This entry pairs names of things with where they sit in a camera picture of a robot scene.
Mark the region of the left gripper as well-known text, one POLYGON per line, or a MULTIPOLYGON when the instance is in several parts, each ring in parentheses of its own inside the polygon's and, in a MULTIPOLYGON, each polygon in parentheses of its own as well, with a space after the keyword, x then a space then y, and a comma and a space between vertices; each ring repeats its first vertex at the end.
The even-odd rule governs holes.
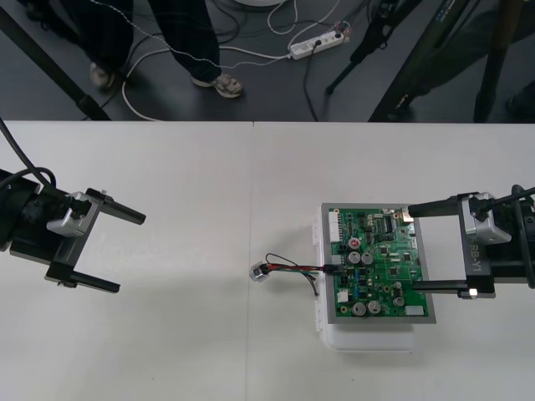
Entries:
MULTIPOLYGON (((101 212, 136 225, 146 215, 100 194, 101 212)), ((34 188, 8 188, 8 252, 48 267, 45 278, 65 287, 78 285, 118 293, 120 284, 75 270, 99 212, 99 203, 81 192, 63 200, 34 188)))

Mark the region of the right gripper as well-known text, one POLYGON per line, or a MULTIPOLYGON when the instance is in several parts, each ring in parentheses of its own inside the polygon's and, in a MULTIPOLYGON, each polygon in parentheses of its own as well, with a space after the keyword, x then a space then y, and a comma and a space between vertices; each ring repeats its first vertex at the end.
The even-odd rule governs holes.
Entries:
POLYGON ((459 214, 466 272, 466 281, 413 281, 414 291, 493 298, 497 284, 534 288, 534 199, 530 195, 518 196, 478 217, 472 215, 474 206, 484 206, 493 199, 488 193, 471 193, 407 207, 413 218, 459 214))

